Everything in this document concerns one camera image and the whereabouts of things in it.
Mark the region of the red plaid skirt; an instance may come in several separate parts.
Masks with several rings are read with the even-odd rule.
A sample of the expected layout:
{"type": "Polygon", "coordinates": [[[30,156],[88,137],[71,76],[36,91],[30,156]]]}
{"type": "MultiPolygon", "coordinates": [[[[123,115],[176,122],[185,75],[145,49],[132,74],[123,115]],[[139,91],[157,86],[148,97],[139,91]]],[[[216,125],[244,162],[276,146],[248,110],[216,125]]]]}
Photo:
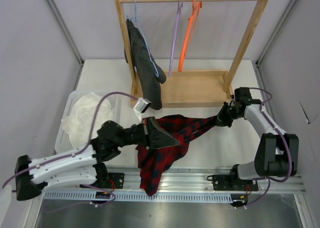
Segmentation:
{"type": "Polygon", "coordinates": [[[175,161],[187,154],[190,142],[215,127],[215,119],[216,116],[192,118],[181,114],[167,115],[157,119],[158,124],[178,139],[180,145],[156,150],[148,150],[143,145],[136,147],[141,178],[140,188],[144,189],[148,196],[153,196],[157,192],[162,174],[175,161]]]}

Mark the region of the purple plastic hanger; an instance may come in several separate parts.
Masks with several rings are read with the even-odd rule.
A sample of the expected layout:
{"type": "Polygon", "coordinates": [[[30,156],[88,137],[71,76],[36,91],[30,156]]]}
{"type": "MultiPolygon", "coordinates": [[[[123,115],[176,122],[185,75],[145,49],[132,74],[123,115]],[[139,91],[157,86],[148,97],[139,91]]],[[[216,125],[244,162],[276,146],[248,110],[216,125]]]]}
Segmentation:
{"type": "Polygon", "coordinates": [[[177,11],[176,11],[176,16],[175,16],[175,24],[174,24],[174,30],[173,30],[173,37],[172,37],[172,44],[171,44],[171,51],[170,51],[170,58],[169,58],[169,69],[168,69],[168,76],[169,77],[171,77],[172,73],[173,73],[174,56],[175,56],[175,50],[176,50],[176,43],[177,43],[182,7],[183,7],[183,3],[181,2],[181,0],[178,0],[177,11]]]}

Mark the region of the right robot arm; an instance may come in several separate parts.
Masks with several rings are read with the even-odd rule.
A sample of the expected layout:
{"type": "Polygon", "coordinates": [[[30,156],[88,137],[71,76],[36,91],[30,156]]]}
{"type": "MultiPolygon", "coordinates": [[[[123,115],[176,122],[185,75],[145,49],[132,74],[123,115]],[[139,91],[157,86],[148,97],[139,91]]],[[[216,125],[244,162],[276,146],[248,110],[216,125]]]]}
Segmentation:
{"type": "Polygon", "coordinates": [[[284,183],[297,173],[299,138],[287,133],[271,118],[265,109],[265,103],[252,98],[250,87],[235,89],[230,102],[224,102],[219,111],[215,125],[232,126],[234,120],[248,121],[260,141],[254,160],[236,164],[229,172],[228,184],[234,190],[246,185],[248,180],[268,179],[284,183]]]}

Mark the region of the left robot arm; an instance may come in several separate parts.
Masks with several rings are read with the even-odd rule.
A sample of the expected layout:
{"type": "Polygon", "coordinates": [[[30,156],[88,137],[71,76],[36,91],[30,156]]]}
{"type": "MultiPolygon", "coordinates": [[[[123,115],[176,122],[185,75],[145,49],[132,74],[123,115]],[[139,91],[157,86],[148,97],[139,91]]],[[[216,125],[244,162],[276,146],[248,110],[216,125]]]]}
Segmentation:
{"type": "Polygon", "coordinates": [[[50,187],[104,188],[110,179],[105,162],[117,157],[120,148],[130,145],[143,145],[153,151],[178,146],[180,141],[161,128],[154,117],[143,118],[129,128],[106,121],[97,137],[85,146],[39,159],[20,156],[14,172],[16,199],[31,200],[50,187]]]}

